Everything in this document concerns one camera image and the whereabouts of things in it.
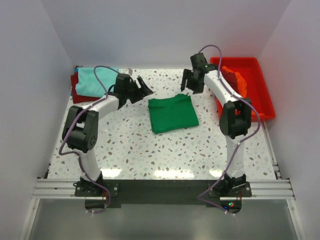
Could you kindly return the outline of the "green t-shirt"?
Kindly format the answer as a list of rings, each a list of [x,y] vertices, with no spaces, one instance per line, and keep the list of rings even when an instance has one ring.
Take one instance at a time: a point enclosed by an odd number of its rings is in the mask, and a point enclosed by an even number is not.
[[[151,129],[155,134],[167,133],[179,129],[197,127],[199,120],[192,104],[192,99],[186,94],[174,97],[148,101]]]

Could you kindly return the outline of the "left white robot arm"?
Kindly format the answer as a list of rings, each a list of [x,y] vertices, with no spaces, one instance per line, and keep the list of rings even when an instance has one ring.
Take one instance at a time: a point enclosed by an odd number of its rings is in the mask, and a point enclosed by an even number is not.
[[[74,184],[76,193],[86,197],[109,199],[110,191],[103,183],[103,174],[98,167],[95,145],[98,141],[99,121],[108,114],[121,109],[127,101],[132,104],[152,95],[153,91],[141,76],[132,79],[129,74],[119,73],[115,83],[103,87],[101,98],[84,107],[73,105],[69,108],[62,131],[61,156],[77,156],[81,177]]]

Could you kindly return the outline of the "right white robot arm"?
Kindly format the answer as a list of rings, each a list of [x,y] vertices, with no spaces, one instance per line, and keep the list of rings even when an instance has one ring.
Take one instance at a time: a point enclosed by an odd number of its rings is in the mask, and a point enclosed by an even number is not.
[[[243,139],[252,123],[252,110],[246,101],[224,79],[216,64],[208,63],[203,53],[190,57],[192,69],[184,69],[180,89],[200,94],[207,86],[222,105],[219,128],[226,139],[227,166],[209,189],[233,197],[245,186]]]

